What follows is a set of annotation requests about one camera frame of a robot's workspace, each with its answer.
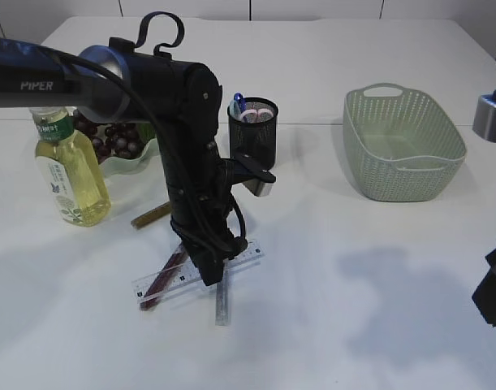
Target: blue pen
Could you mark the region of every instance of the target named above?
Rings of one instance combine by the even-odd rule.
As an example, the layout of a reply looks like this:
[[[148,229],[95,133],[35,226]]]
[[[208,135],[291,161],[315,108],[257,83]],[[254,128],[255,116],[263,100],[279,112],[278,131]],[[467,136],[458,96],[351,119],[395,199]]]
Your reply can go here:
[[[235,95],[233,95],[233,100],[239,103],[240,110],[242,112],[246,110],[246,101],[244,100],[244,96],[242,96],[242,93],[237,92]]]

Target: plastic bottle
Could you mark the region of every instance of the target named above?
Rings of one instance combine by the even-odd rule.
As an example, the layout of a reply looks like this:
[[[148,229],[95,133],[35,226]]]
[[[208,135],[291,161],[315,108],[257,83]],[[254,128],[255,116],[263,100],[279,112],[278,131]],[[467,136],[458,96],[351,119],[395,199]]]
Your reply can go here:
[[[30,108],[40,140],[38,168],[69,223],[93,226],[109,212],[110,199],[92,142],[73,128],[65,107]]]

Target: black robotic arm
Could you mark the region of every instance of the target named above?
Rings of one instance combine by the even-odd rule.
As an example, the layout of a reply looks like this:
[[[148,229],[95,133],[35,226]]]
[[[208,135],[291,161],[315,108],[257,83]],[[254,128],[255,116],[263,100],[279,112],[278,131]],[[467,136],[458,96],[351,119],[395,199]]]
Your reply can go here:
[[[156,15],[177,23],[174,44],[157,45],[154,55],[136,53]],[[96,123],[150,122],[161,151],[171,225],[210,285],[222,279],[224,260],[247,246],[231,186],[276,179],[251,158],[220,158],[214,137],[222,87],[205,65],[174,61],[160,50],[175,47],[183,35],[177,16],[154,12],[141,22],[136,44],[113,37],[108,46],[91,46],[80,56],[0,38],[0,107],[78,106]],[[232,210],[239,217],[238,237],[226,223]]]

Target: metal cylinder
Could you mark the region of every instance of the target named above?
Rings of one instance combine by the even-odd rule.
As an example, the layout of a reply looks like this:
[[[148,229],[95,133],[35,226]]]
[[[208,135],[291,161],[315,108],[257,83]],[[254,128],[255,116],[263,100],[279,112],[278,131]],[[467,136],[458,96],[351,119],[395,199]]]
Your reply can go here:
[[[473,131],[487,141],[496,142],[496,91],[479,98]]]

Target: bottle label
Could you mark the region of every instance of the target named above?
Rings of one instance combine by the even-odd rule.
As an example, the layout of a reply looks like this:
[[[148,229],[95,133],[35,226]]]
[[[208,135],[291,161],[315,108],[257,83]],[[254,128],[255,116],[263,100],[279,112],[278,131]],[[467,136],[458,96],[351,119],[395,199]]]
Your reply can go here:
[[[68,138],[75,131],[69,116],[53,123],[37,123],[37,129],[43,141],[60,141]]]
[[[80,207],[67,177],[66,168],[60,162],[42,156],[37,157],[37,165],[62,218],[71,223],[81,223]]]

